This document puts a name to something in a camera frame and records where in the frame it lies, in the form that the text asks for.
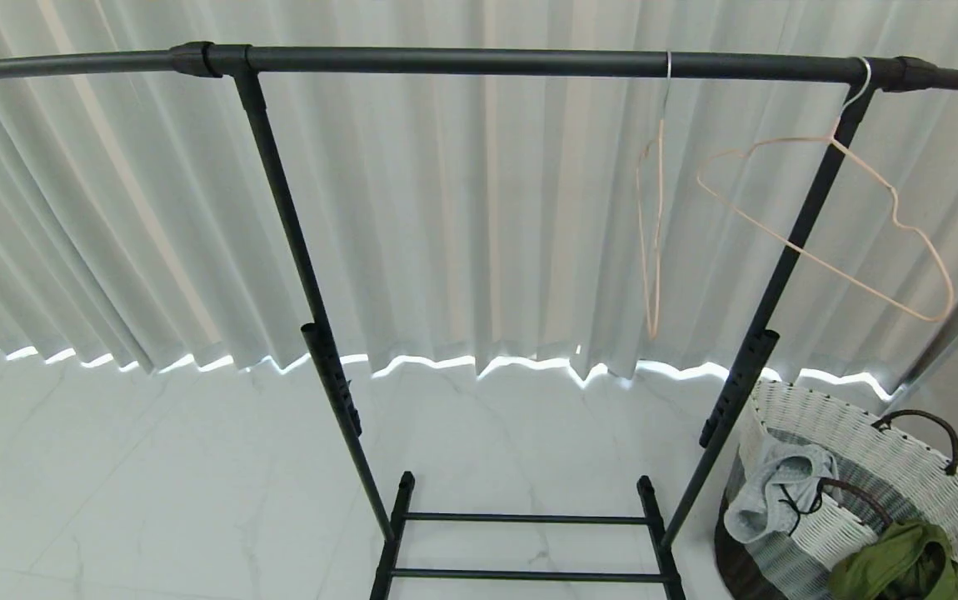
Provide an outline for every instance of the clothes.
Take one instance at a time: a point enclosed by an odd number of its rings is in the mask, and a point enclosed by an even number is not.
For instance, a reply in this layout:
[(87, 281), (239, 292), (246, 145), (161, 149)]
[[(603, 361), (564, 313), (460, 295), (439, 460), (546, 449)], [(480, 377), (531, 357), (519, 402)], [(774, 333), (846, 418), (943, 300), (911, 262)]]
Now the clothes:
[(819, 478), (837, 476), (834, 456), (823, 447), (765, 436), (756, 465), (727, 506), (724, 528), (739, 543), (756, 542), (773, 532), (790, 533), (813, 506)]
[(942, 527), (899, 522), (837, 563), (828, 588), (836, 600), (958, 600), (958, 563)]

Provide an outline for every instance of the white curtain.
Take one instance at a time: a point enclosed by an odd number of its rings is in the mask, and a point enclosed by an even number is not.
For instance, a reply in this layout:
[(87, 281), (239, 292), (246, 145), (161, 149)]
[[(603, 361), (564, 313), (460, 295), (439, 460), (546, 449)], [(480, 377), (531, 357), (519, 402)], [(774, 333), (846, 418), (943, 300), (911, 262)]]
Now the white curtain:
[[(958, 68), (958, 1), (14, 2), (0, 58), (255, 45), (586, 48), (891, 57)], [(662, 80), (262, 75), (342, 353), (727, 364), (782, 247), (708, 197), (700, 160), (826, 133), (844, 85), (675, 80), (666, 114), (661, 334), (638, 262), (636, 156)], [(901, 190), (958, 289), (958, 92), (879, 94), (853, 147)], [(774, 147), (711, 180), (788, 232), (822, 153)], [(654, 164), (643, 174), (654, 204)], [(886, 221), (881, 187), (837, 179), (810, 248), (922, 311), (941, 280)], [(308, 319), (229, 81), (105, 75), (0, 81), (0, 347), (162, 368), (304, 353)], [(802, 261), (772, 366), (887, 385), (935, 334)]]

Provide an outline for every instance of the wire hanger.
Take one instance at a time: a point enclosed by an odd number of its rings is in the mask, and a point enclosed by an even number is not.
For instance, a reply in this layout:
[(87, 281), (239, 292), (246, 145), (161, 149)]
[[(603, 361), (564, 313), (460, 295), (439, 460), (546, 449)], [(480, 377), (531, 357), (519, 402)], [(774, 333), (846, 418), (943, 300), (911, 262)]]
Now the wire hanger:
[[(661, 103), (661, 121), (657, 123), (657, 137), (650, 140), (635, 163), (635, 202), (638, 204), (638, 242), (641, 247), (642, 295), (646, 299), (646, 331), (650, 339), (657, 338), (657, 327), (661, 321), (661, 216), (665, 212), (665, 115), (668, 113), (668, 93), (672, 87), (672, 53), (668, 51), (668, 73), (665, 76), (665, 99)], [(646, 251), (646, 225), (642, 216), (642, 183), (639, 173), (642, 161), (650, 156), (650, 148), (657, 144), (657, 217), (653, 227), (653, 247)], [(650, 289), (650, 269), (646, 265), (646, 256), (653, 254), (655, 276), (653, 289)]]
[[(828, 134), (826, 134), (826, 136), (814, 137), (814, 138), (813, 137), (794, 137), (794, 138), (793, 137), (775, 137), (775, 139), (757, 142), (756, 144), (753, 144), (752, 147), (748, 149), (748, 151), (745, 151), (745, 152), (738, 151), (738, 149), (730, 149), (730, 151), (715, 153), (715, 155), (712, 155), (708, 157), (708, 159), (705, 159), (705, 161), (697, 169), (696, 180), (697, 180), (697, 183), (699, 183), (699, 185), (703, 187), (705, 191), (711, 194), (713, 198), (715, 198), (716, 200), (719, 200), (720, 202), (723, 202), (724, 205), (727, 205), (727, 208), (734, 210), (734, 212), (738, 213), (738, 215), (743, 217), (743, 219), (749, 221), (753, 225), (756, 225), (756, 227), (760, 228), (762, 231), (764, 231), (768, 235), (779, 240), (779, 242), (783, 243), (784, 246), (787, 246), (788, 248), (795, 250), (802, 256), (806, 256), (806, 258), (809, 258), (811, 259), (811, 261), (818, 263), (818, 265), (821, 265), (823, 268), (828, 269), (829, 271), (831, 271), (831, 273), (836, 274), (836, 276), (844, 278), (846, 281), (848, 281), (849, 283), (853, 285), (856, 285), (860, 289), (864, 289), (865, 292), (871, 293), (872, 296), (876, 296), (877, 298), (879, 297), (882, 300), (886, 300), (887, 303), (893, 304), (894, 307), (900, 308), (901, 311), (914, 316), (914, 318), (924, 320), (924, 322), (928, 322), (928, 323), (940, 323), (940, 322), (943, 322), (943, 320), (945, 320), (946, 318), (948, 318), (949, 313), (952, 311), (952, 308), (954, 307), (956, 292), (954, 290), (954, 285), (952, 285), (952, 280), (949, 277), (949, 271), (946, 270), (945, 263), (942, 261), (942, 257), (939, 255), (939, 252), (935, 250), (935, 244), (931, 243), (931, 239), (927, 237), (927, 234), (924, 231), (922, 231), (922, 229), (920, 229), (919, 227), (912, 227), (912, 225), (905, 225), (904, 223), (902, 223), (901, 220), (898, 219), (897, 212), (898, 212), (899, 206), (901, 205), (901, 199), (898, 197), (897, 189), (894, 186), (891, 186), (891, 184), (887, 182), (882, 175), (876, 172), (874, 168), (872, 168), (871, 166), (868, 166), (868, 163), (864, 162), (864, 160), (860, 159), (860, 157), (857, 157), (856, 154), (850, 151), (848, 147), (845, 147), (845, 145), (842, 144), (840, 141), (834, 139), (834, 133), (836, 133), (838, 123), (841, 121), (842, 114), (846, 112), (846, 108), (848, 108), (850, 105), (852, 105), (852, 103), (856, 102), (857, 99), (859, 99), (862, 95), (864, 95), (864, 91), (866, 91), (868, 88), (868, 85), (871, 84), (871, 63), (868, 62), (867, 58), (864, 58), (864, 57), (858, 57), (858, 58), (861, 60), (861, 62), (864, 63), (864, 68), (867, 71), (867, 77), (864, 80), (864, 85), (862, 85), (861, 90), (857, 92), (856, 95), (853, 96), (853, 98), (850, 98), (849, 100), (847, 100), (846, 103), (844, 103), (844, 105), (841, 106), (841, 110), (838, 113), (838, 118), (834, 122), (834, 127), (831, 128), (831, 131)], [(669, 76), (670, 76), (670, 73), (671, 73), (671, 65), (669, 64)], [(662, 137), (663, 137), (663, 116), (662, 115), (661, 115), (661, 130), (659, 130), (658, 136), (659, 136), (658, 139), (661, 139), (661, 143), (658, 143), (658, 148), (662, 148)], [(766, 227), (766, 225), (762, 224), (760, 221), (757, 221), (753, 217), (746, 215), (746, 213), (742, 212), (740, 208), (738, 208), (734, 204), (731, 204), (730, 201), (727, 201), (726, 198), (723, 197), (723, 195), (716, 192), (716, 190), (712, 189), (712, 187), (708, 187), (707, 185), (705, 185), (705, 182), (702, 179), (702, 175), (705, 171), (705, 168), (708, 167), (708, 164), (711, 163), (711, 161), (714, 161), (717, 158), (721, 158), (721, 157), (729, 156), (729, 155), (734, 155), (734, 156), (737, 156), (738, 158), (741, 158), (742, 160), (746, 160), (749, 158), (750, 155), (752, 155), (754, 151), (757, 150), (757, 148), (765, 147), (766, 145), (770, 145), (770, 144), (777, 144), (777, 143), (783, 143), (783, 142), (822, 142), (824, 144), (830, 144), (832, 145), (832, 147), (837, 148), (838, 152), (844, 153), (844, 155), (846, 155), (847, 158), (852, 160), (854, 163), (859, 164), (861, 168), (864, 168), (864, 171), (868, 175), (871, 175), (871, 177), (874, 178), (876, 181), (878, 181), (879, 183), (882, 183), (882, 186), (886, 188), (886, 191), (888, 193), (890, 193), (891, 221), (894, 223), (896, 228), (903, 229), (903, 231), (913, 232), (917, 236), (920, 236), (920, 239), (922, 240), (922, 242), (924, 242), (928, 252), (930, 252), (931, 256), (935, 258), (935, 263), (937, 267), (939, 267), (940, 273), (942, 273), (943, 282), (946, 288), (946, 303), (945, 303), (945, 307), (943, 308), (942, 312), (940, 312), (939, 315), (936, 315), (936, 316), (922, 315), (920, 312), (917, 312), (916, 310), (914, 310), (914, 308), (908, 307), (908, 305), (905, 305), (901, 302), (898, 302), (897, 300), (894, 300), (893, 297), (886, 296), (885, 293), (879, 292), (878, 289), (874, 289), (873, 287), (867, 284), (864, 284), (860, 280), (857, 280), (857, 278), (849, 276), (849, 274), (845, 273), (844, 271), (841, 271), (837, 267), (834, 267), (830, 263), (823, 261), (822, 258), (818, 258), (818, 256), (811, 254), (809, 251), (803, 249), (803, 247), (796, 246), (796, 244), (792, 243), (791, 240), (788, 240), (782, 235), (777, 234), (777, 232), (772, 231), (771, 228)], [(661, 196), (659, 197), (659, 202), (663, 201), (662, 191), (663, 191), (663, 182), (661, 182)], [(659, 213), (661, 213), (661, 209), (658, 208), (657, 213), (659, 215)], [(659, 263), (658, 263), (657, 265), (657, 269), (658, 269), (657, 270), (657, 273), (658, 273), (657, 288), (658, 289), (659, 289), (659, 277), (660, 277), (659, 273), (661, 272), (659, 271), (659, 268), (661, 268), (661, 266), (659, 266)], [(647, 318), (647, 323), (649, 323), (649, 304), (646, 305), (646, 318)], [(651, 327), (651, 334), (650, 334), (651, 337), (653, 337), (654, 334), (655, 334), (655, 329)]]

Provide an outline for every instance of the clothes rack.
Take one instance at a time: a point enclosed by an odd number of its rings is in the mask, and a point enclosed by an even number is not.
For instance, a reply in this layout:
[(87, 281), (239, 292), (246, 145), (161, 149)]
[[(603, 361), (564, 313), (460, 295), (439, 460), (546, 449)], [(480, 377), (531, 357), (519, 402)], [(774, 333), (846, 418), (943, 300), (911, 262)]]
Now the clothes rack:
[[(636, 490), (642, 517), (586, 517), (557, 515), (487, 515), (487, 513), (410, 512), (415, 478), (402, 474), (394, 506), (387, 515), (372, 469), (361, 445), (361, 419), (353, 406), (349, 382), (335, 345), (331, 323), (312, 269), (297, 210), (293, 204), (258, 73), (453, 73), (453, 75), (502, 75), (545, 77), (642, 77), (665, 78), (668, 61), (673, 77), (695, 79), (752, 79), (842, 83), (849, 85), (847, 98), (862, 91), (865, 66), (855, 57), (794, 57), (775, 54), (733, 54), (708, 52), (640, 52), (592, 50), (508, 50), (444, 48), (312, 48), (256, 47), (190, 42), (168, 50), (64, 54), (49, 57), (0, 58), (0, 79), (50, 75), (92, 75), (92, 73), (176, 72), (207, 78), (231, 77), (242, 107), (249, 118), (253, 139), (261, 154), (274, 201), (286, 233), (297, 276), (307, 297), (312, 323), (301, 333), (312, 356), (312, 364), (334, 412), (342, 439), (372, 512), (383, 532), (383, 551), (372, 584), (372, 600), (387, 600), (394, 578), (494, 578), (494, 580), (636, 582), (666, 586), (672, 600), (684, 599), (681, 576), (676, 569), (672, 547), (676, 535), (711, 473), (716, 457), (726, 445), (746, 398), (761, 375), (761, 369), (775, 348), (779, 335), (768, 329), (780, 296), (791, 277), (798, 253), (788, 247), (780, 255), (761, 303), (745, 339), (731, 365), (726, 383), (701, 432), (705, 448), (680, 502), (665, 525), (650, 478), (638, 479)], [(842, 115), (836, 140), (848, 145), (856, 134), (876, 91), (909, 92), (939, 88), (958, 91), (958, 69), (939, 68), (916, 57), (869, 57), (871, 80), (860, 98)], [(796, 217), (789, 240), (804, 247), (823, 203), (836, 179), (845, 156), (828, 147), (806, 200)], [(410, 521), (474, 521), (483, 523), (550, 523), (589, 525), (636, 525), (649, 529), (659, 574), (492, 571), (461, 569), (414, 569), (397, 565), (404, 528)]]

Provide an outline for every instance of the white and gray basket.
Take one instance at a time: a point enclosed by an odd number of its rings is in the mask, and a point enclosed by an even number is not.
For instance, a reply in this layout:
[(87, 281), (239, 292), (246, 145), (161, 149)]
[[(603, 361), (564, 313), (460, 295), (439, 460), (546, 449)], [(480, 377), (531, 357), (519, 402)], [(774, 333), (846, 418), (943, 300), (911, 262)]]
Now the white and gray basket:
[[(951, 434), (954, 459), (890, 426), (903, 414), (932, 418)], [(803, 387), (757, 383), (739, 419), (741, 440), (723, 491), (716, 525), (716, 565), (738, 600), (830, 599), (826, 579), (842, 558), (878, 539), (883, 528), (860, 497), (823, 493), (819, 508), (801, 517), (791, 535), (740, 544), (723, 528), (723, 512), (756, 462), (765, 434), (784, 442), (828, 448), (838, 478), (860, 488), (895, 520), (922, 519), (947, 532), (958, 562), (958, 439), (947, 422), (921, 411), (884, 418)]]

